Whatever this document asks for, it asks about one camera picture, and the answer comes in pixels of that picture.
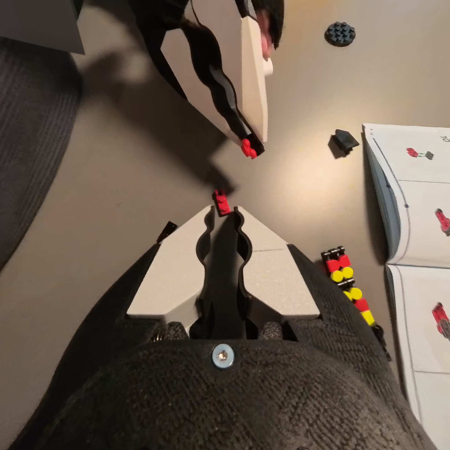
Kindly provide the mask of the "small dark round disc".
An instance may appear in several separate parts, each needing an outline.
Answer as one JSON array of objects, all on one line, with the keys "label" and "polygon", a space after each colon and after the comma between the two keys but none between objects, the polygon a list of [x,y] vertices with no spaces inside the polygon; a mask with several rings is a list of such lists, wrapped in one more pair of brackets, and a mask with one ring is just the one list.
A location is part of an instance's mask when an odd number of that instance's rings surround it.
[{"label": "small dark round disc", "polygon": [[325,40],[334,47],[347,47],[356,38],[356,30],[346,22],[334,22],[324,32]]}]

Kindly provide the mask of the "person's left hand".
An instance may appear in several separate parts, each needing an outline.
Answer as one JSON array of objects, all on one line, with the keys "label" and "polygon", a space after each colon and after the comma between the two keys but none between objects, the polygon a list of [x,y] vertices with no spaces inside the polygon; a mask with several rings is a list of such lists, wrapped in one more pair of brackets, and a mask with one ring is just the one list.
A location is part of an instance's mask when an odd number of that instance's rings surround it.
[{"label": "person's left hand", "polygon": [[270,32],[270,15],[266,10],[259,10],[256,13],[258,26],[261,32],[262,56],[268,61],[274,51],[274,44]]}]

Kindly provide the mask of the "person's dark grey clothing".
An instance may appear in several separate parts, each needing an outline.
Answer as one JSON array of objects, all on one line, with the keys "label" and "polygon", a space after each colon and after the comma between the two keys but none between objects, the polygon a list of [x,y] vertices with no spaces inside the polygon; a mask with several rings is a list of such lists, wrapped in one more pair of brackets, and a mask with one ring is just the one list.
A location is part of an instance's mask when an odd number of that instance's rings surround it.
[{"label": "person's dark grey clothing", "polygon": [[0,268],[54,181],[82,95],[70,53],[0,40]]}]

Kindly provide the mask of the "red lobed lego piece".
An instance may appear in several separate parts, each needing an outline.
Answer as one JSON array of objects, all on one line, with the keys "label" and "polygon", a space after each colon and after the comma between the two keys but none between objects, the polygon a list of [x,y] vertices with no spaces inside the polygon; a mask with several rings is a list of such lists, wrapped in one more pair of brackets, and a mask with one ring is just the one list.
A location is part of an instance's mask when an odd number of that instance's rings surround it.
[{"label": "red lobed lego piece", "polygon": [[214,191],[213,197],[217,206],[217,212],[220,217],[228,216],[232,213],[226,193],[223,189],[216,189]]}]

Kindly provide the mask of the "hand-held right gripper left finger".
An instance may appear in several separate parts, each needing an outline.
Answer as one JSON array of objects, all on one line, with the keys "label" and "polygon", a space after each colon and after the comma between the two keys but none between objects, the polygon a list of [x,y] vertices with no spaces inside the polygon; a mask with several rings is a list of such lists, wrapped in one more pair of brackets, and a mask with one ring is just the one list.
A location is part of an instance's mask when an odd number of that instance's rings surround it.
[{"label": "hand-held right gripper left finger", "polygon": [[207,206],[161,243],[127,310],[131,318],[181,323],[185,329],[200,318],[205,286],[205,258],[211,250],[215,208]]}]

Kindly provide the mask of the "lego instruction booklet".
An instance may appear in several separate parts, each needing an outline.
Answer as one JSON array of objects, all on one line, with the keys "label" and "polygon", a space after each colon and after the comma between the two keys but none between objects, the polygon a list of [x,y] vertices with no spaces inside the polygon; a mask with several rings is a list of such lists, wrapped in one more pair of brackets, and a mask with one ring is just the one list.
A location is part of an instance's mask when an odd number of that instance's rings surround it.
[{"label": "lego instruction booklet", "polygon": [[450,131],[365,123],[363,132],[403,390],[436,448],[449,449]]}]

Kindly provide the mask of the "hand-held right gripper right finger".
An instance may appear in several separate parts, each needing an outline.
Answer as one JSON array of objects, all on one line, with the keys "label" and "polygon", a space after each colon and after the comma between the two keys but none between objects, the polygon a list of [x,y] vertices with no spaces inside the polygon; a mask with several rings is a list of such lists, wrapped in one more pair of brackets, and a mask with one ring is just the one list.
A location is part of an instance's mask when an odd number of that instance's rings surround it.
[{"label": "hand-held right gripper right finger", "polygon": [[251,323],[319,317],[288,243],[240,206],[234,208],[238,254],[238,309]]}]

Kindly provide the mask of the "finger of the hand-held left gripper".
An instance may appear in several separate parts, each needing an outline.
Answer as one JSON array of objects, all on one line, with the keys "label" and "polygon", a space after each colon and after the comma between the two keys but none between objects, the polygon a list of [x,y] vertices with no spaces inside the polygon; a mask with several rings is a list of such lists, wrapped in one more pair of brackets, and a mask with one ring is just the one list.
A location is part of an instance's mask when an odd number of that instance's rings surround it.
[{"label": "finger of the hand-held left gripper", "polygon": [[183,20],[179,28],[166,32],[161,50],[187,101],[232,141],[249,139],[251,129],[239,111],[212,32]]},{"label": "finger of the hand-held left gripper", "polygon": [[242,101],[240,112],[259,140],[265,143],[268,135],[265,60],[262,54],[260,28],[257,21],[251,16],[241,19],[241,43]]}]

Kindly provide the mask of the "black red yellow lego assembly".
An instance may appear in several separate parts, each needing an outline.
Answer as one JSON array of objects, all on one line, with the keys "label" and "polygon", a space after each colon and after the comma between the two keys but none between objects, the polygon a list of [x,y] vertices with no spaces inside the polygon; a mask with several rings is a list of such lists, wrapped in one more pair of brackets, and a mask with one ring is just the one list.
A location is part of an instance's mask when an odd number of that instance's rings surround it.
[{"label": "black red yellow lego assembly", "polygon": [[321,253],[321,258],[328,277],[358,310],[382,347],[388,362],[391,362],[392,358],[386,347],[384,330],[374,319],[361,289],[356,287],[354,270],[345,248],[339,246],[324,251]]}]

